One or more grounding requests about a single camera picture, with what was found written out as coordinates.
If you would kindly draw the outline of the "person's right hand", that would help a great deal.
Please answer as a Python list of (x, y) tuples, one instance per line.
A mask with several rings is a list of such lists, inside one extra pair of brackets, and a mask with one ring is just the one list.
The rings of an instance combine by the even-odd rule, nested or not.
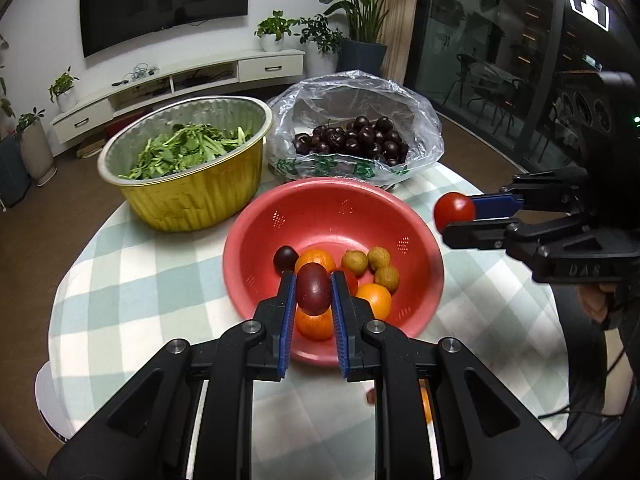
[(585, 315), (594, 322), (602, 323), (608, 315), (606, 295), (616, 291), (614, 284), (578, 285), (577, 295)]

